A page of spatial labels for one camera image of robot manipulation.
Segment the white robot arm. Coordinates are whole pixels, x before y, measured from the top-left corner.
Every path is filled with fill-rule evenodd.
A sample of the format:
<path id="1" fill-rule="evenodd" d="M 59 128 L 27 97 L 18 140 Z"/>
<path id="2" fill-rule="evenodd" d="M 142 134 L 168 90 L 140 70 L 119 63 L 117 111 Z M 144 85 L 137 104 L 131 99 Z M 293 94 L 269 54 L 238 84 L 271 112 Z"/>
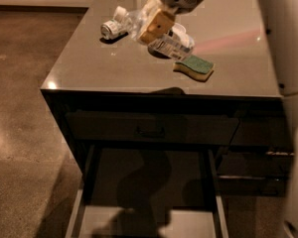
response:
<path id="1" fill-rule="evenodd" d="M 261 16 L 271 29 L 268 38 L 277 81 L 284 85 L 283 104 L 294 146 L 280 238 L 298 238 L 298 0 L 258 0 Z"/>

